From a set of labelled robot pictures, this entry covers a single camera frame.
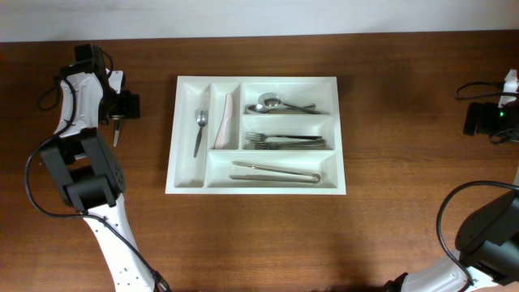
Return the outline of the metal fork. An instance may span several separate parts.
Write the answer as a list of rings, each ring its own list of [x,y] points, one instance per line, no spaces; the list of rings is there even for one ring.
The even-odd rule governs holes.
[[[325,139],[292,142],[268,142],[268,144],[276,146],[325,146],[326,143],[327,141]]]
[[[326,140],[311,140],[299,142],[258,142],[254,144],[254,150],[288,150],[299,148],[322,148],[326,146]]]
[[[252,140],[256,142],[265,142],[270,138],[282,138],[282,139],[292,139],[292,140],[321,140],[322,136],[318,135],[281,135],[281,134],[262,134],[256,132],[247,132],[245,134],[245,138],[247,140]]]

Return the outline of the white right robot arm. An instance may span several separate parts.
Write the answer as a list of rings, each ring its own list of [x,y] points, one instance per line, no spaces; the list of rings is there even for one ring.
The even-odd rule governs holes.
[[[461,224],[450,251],[442,233],[448,203],[470,187],[497,187],[506,193],[471,213]],[[518,281],[518,185],[480,180],[454,188],[436,216],[436,236],[446,257],[417,273],[402,273],[383,291],[476,291]]]

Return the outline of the pink plastic knife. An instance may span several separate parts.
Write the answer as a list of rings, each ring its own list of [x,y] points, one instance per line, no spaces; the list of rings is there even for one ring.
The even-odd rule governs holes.
[[[234,99],[231,93],[227,93],[225,96],[225,108],[221,120],[221,125],[215,139],[214,148],[223,149],[226,144],[226,134],[229,128],[230,120],[234,114]]]

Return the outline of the metal spoon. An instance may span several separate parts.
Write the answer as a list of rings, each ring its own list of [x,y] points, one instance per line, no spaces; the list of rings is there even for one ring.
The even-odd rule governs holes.
[[[308,114],[322,114],[322,112],[316,109],[309,109],[299,105],[293,105],[288,102],[284,102],[276,93],[273,92],[261,94],[258,97],[258,102],[269,110],[278,110],[285,107],[292,110],[302,111]]]
[[[260,104],[250,104],[245,107],[246,114],[292,114],[298,112],[297,109],[282,106],[281,108],[269,109]]]

